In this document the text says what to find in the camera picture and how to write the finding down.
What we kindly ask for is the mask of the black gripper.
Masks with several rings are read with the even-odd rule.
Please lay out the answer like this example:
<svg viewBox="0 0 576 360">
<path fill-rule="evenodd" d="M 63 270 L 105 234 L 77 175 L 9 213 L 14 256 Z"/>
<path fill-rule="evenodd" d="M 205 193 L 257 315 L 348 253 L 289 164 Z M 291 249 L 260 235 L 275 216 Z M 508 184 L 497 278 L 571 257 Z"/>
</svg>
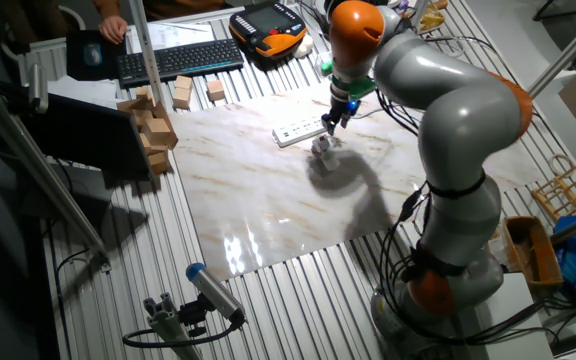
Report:
<svg viewBox="0 0 576 360">
<path fill-rule="evenodd" d="M 342 119 L 351 117 L 350 101 L 331 98 L 331 108 L 328 114 L 321 116 L 321 122 L 330 136 L 335 134 L 337 127 Z"/>
</svg>

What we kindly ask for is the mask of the person's bare hand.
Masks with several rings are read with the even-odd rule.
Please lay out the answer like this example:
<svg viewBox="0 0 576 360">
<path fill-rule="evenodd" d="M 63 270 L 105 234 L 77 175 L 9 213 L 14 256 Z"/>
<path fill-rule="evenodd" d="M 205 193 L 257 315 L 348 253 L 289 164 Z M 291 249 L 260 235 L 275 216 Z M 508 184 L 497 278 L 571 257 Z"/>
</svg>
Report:
<svg viewBox="0 0 576 360">
<path fill-rule="evenodd" d="M 109 42 L 118 45 L 123 42 L 128 24 L 120 16 L 109 16 L 99 25 L 101 35 Z"/>
</svg>

